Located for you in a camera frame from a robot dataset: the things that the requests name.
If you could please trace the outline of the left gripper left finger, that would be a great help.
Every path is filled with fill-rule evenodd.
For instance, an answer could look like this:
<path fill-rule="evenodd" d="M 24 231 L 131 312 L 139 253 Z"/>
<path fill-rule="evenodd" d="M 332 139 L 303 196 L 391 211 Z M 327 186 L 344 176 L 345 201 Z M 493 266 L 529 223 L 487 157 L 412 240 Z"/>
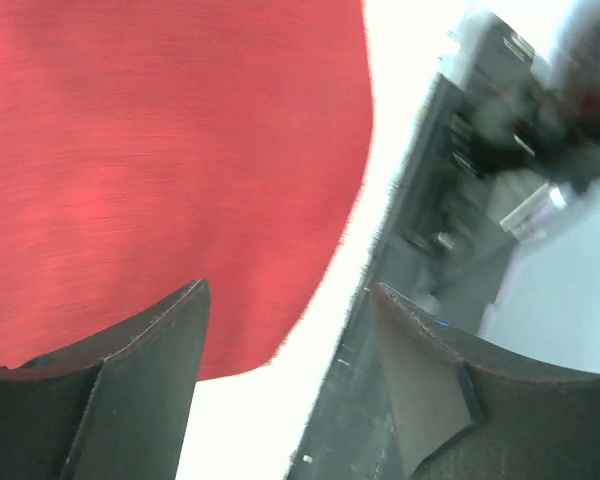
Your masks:
<path fill-rule="evenodd" d="M 210 306 L 197 280 L 80 342 L 0 367 L 0 480 L 174 478 Z"/>

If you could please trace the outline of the dark red cloth napkin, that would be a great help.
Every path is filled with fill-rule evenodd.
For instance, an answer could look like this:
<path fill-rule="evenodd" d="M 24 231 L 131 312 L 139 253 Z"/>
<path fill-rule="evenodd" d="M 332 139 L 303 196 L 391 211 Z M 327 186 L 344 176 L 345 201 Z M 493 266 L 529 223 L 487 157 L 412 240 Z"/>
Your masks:
<path fill-rule="evenodd" d="M 0 1 L 0 366 L 205 278 L 202 379 L 307 307 L 372 130 L 358 1 Z"/>

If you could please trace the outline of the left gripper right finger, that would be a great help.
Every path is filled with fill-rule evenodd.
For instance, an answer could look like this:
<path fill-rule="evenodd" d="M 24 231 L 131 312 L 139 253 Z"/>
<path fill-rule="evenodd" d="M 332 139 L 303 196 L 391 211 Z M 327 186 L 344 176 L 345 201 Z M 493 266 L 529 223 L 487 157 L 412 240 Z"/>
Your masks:
<path fill-rule="evenodd" d="M 503 349 L 385 284 L 370 295 L 410 479 L 600 479 L 600 374 Z"/>

